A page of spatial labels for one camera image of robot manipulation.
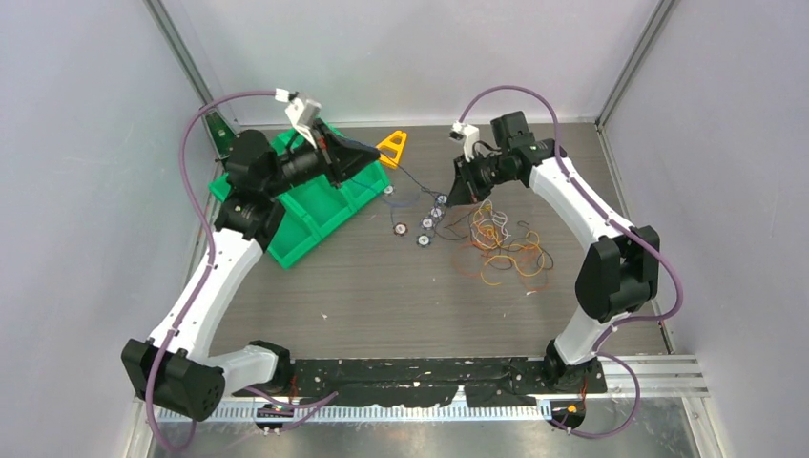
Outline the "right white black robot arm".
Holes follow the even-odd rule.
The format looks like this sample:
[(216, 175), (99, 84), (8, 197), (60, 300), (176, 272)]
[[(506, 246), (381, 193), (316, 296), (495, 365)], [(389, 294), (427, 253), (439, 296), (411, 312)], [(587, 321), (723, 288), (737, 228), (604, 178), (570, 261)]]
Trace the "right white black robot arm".
[(453, 160), (455, 178), (447, 205), (471, 205), (497, 185), (519, 181), (543, 198), (568, 225), (585, 251), (574, 285), (578, 307), (547, 346), (541, 380), (569, 391), (593, 372), (607, 331), (656, 296), (660, 244), (651, 226), (637, 227), (616, 214), (576, 172), (555, 138), (539, 140), (521, 112), (490, 123), (496, 147), (488, 155), (477, 127), (456, 121), (450, 138), (463, 145)]

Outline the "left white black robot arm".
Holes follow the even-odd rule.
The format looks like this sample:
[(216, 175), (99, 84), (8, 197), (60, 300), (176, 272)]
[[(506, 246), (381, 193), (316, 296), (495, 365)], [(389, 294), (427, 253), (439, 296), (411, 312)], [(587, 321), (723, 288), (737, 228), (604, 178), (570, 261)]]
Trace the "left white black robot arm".
[(286, 214), (281, 195), (316, 178), (338, 188), (379, 162), (378, 148), (340, 135), (321, 120), (310, 132), (310, 138), (293, 133), (281, 150), (257, 130), (230, 142), (230, 190), (208, 234), (205, 259), (149, 337), (130, 339), (122, 349), (121, 361), (141, 400), (202, 422), (226, 395), (253, 385), (280, 395), (291, 386), (284, 347), (255, 340), (218, 356), (210, 348), (241, 282), (279, 231)]

